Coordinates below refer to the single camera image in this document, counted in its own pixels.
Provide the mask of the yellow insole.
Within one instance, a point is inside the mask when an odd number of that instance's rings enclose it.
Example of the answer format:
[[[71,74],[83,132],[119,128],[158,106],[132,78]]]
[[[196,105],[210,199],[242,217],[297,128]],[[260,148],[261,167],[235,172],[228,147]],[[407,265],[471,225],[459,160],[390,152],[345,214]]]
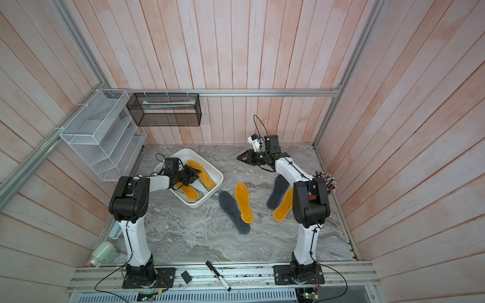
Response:
[[[199,192],[192,185],[184,185],[178,183],[175,185],[175,190],[181,191],[189,202],[197,201],[200,198]]]
[[[193,169],[196,169],[196,170],[199,170],[200,171],[198,173],[198,177],[200,179],[200,182],[204,185],[204,187],[207,190],[211,190],[211,189],[215,188],[216,184],[210,178],[210,176],[208,175],[207,171],[205,170],[205,168],[201,164],[199,164],[198,162],[196,162],[194,160],[188,160],[187,161],[187,165],[190,166]]]
[[[273,212],[273,218],[278,221],[284,221],[293,208],[293,188],[290,188],[284,196],[282,203]]]
[[[250,206],[250,192],[245,183],[238,183],[235,189],[235,198],[241,212],[244,223],[253,223],[254,216]]]

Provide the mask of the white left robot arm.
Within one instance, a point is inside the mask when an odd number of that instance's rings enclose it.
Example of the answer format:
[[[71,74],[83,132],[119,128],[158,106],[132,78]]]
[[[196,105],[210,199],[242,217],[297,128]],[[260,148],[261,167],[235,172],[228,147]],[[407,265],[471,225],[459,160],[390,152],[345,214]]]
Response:
[[[152,258],[144,228],[150,193],[189,186],[201,172],[178,158],[169,157],[161,169],[150,175],[119,178],[109,203],[109,213],[122,228],[128,250],[127,267],[147,266]]]

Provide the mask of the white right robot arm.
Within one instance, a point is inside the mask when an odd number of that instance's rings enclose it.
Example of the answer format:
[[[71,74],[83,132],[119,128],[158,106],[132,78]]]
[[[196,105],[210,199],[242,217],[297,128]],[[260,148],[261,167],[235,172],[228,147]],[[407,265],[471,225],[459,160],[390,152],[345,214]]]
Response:
[[[333,179],[313,177],[304,172],[289,154],[281,151],[277,135],[261,137],[251,135],[248,142],[252,148],[237,159],[246,164],[276,172],[278,176],[266,206],[275,211],[284,201],[290,203],[294,218],[299,224],[293,263],[298,266],[316,262],[319,228],[330,216],[329,192],[333,190]]]

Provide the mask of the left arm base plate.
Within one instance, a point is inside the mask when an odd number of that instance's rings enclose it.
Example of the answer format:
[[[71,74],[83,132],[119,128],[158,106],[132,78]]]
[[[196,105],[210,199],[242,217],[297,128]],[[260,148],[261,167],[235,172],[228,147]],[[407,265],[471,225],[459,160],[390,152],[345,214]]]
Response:
[[[174,284],[175,272],[175,268],[155,268],[153,279],[127,274],[122,289],[153,289],[159,287],[170,289]]]

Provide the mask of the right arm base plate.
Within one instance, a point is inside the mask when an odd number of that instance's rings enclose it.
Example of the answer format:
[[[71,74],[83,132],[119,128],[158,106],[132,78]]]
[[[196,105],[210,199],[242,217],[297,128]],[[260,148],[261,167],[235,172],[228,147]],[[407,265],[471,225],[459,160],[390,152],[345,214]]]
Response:
[[[316,263],[310,265],[298,265],[297,263],[275,265],[273,270],[276,285],[323,285],[325,283],[323,270]]]

